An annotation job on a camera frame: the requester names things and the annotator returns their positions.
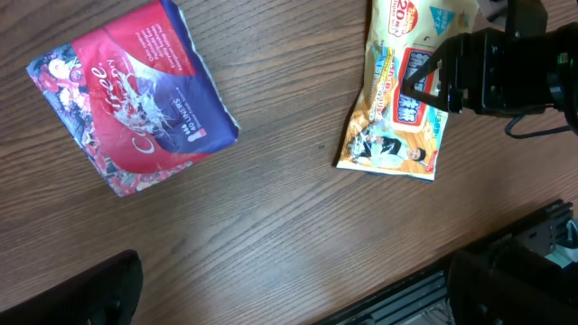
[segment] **plastic packaging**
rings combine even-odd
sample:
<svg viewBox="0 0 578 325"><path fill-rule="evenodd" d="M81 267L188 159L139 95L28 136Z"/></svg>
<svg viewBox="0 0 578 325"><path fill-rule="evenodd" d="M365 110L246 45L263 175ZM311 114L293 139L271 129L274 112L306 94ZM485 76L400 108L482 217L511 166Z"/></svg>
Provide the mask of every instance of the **plastic packaging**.
<svg viewBox="0 0 578 325"><path fill-rule="evenodd" d="M476 0L374 0L364 88L345 134L338 168L432 181L447 113L400 95L400 79L447 38L470 33ZM416 85L437 95L437 72Z"/></svg>
<svg viewBox="0 0 578 325"><path fill-rule="evenodd" d="M237 122L170 0L64 44L27 71L119 196L237 141Z"/></svg>

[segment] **person printed on package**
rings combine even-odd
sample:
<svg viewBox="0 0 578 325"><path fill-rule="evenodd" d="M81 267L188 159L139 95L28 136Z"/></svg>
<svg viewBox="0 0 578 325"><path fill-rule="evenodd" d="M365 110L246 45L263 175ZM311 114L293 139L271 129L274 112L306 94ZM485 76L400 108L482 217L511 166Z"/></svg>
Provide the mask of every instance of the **person printed on package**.
<svg viewBox="0 0 578 325"><path fill-rule="evenodd" d="M395 134L369 127L358 135L356 163L380 168L399 168L406 160L422 162L427 152L422 148L409 148L407 141Z"/></svg>

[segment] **floral pattern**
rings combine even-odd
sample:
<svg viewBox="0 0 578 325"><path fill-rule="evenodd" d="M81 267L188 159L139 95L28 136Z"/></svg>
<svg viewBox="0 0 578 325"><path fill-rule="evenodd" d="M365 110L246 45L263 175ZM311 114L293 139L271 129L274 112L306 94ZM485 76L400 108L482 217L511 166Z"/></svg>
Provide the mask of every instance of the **floral pattern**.
<svg viewBox="0 0 578 325"><path fill-rule="evenodd" d="M77 144L118 196L146 189L192 165L192 162L187 162L150 174L127 172L118 167L101 150L96 138L86 76L70 44L34 60L27 70Z"/></svg>

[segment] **blue triangle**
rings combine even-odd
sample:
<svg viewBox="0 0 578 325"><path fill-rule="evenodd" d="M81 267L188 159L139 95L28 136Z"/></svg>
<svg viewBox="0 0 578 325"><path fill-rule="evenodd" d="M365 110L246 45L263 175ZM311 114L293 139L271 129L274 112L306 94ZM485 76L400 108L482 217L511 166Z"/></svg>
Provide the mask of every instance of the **blue triangle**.
<svg viewBox="0 0 578 325"><path fill-rule="evenodd" d="M455 13L433 6L430 6L430 10L432 10L435 30L437 31L438 35L441 35L452 23L452 19L455 16Z"/></svg>

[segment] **wooden table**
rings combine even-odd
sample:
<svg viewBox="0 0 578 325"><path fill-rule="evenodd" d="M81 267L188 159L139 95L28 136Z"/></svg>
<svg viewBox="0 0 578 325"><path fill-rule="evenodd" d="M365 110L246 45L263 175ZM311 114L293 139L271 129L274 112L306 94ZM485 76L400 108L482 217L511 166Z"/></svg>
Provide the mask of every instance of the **wooden table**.
<svg viewBox="0 0 578 325"><path fill-rule="evenodd" d="M24 67L143 3L0 0L0 310L133 248L145 273L134 324L306 323L578 199L578 137L515 141L507 121L469 113L451 117L434 183L333 168L361 86L359 0L180 1L243 130L120 199ZM575 1L545 3L550 28L578 17Z"/></svg>

